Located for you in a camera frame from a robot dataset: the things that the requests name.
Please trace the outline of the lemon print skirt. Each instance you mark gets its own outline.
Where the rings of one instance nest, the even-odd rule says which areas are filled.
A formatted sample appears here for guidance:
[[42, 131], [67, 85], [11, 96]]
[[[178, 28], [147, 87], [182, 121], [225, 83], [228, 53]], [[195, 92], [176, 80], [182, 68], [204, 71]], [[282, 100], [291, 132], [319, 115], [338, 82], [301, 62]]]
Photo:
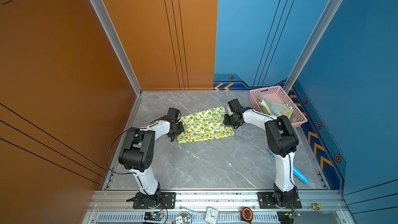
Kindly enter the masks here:
[[178, 136], [178, 143], [194, 143], [234, 136], [233, 128], [223, 123], [226, 113], [225, 107], [220, 106], [182, 116], [184, 132]]

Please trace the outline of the pink plastic basket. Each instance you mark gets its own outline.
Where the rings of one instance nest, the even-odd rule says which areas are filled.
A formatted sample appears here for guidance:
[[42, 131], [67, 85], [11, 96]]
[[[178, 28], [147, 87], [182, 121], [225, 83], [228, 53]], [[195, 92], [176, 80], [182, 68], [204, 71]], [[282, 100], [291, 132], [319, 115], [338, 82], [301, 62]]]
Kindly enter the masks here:
[[265, 87], [249, 91], [249, 100], [253, 108], [261, 113], [278, 117], [286, 115], [294, 128], [300, 127], [308, 120], [281, 86]]

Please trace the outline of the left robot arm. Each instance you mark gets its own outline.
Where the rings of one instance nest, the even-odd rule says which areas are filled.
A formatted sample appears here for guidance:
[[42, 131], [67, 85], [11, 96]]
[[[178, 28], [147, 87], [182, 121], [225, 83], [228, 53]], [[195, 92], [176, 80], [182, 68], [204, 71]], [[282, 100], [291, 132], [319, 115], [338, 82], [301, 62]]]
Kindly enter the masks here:
[[129, 202], [138, 207], [156, 208], [161, 204], [161, 186], [155, 179], [151, 164], [154, 158], [154, 143], [167, 136], [173, 142], [184, 133], [180, 110], [169, 108], [166, 115], [142, 128], [129, 128], [123, 141], [118, 162], [132, 174], [139, 186], [138, 193]]

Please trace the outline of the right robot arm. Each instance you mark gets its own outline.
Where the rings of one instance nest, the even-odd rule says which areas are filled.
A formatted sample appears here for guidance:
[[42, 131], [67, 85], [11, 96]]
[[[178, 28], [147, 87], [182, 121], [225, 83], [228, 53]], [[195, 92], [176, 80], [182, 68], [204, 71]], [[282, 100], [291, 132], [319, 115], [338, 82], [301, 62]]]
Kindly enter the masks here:
[[225, 114], [223, 123], [234, 129], [248, 123], [266, 132], [267, 144], [276, 162], [276, 179], [273, 192], [258, 193], [260, 207], [292, 211], [302, 208], [299, 190], [293, 178], [293, 162], [299, 139], [287, 116], [269, 116], [250, 107], [243, 107], [238, 99], [233, 99], [228, 102], [228, 113]]

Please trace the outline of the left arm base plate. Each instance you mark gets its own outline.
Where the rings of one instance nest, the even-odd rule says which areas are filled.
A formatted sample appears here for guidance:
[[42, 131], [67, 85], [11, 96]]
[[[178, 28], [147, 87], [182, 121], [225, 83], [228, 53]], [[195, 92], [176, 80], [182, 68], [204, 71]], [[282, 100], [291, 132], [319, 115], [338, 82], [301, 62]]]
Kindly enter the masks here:
[[158, 209], [164, 206], [167, 209], [174, 209], [176, 203], [176, 193], [162, 191], [160, 193], [155, 193], [153, 196], [148, 196], [139, 192], [131, 200], [133, 201], [134, 209]]

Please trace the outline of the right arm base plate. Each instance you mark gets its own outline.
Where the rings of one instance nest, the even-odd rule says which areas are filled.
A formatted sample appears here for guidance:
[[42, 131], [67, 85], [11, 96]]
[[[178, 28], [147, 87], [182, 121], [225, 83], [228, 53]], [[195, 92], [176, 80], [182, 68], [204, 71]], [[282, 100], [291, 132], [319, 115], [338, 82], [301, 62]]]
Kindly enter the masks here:
[[301, 209], [302, 203], [297, 192], [268, 192], [257, 193], [259, 206], [261, 209]]

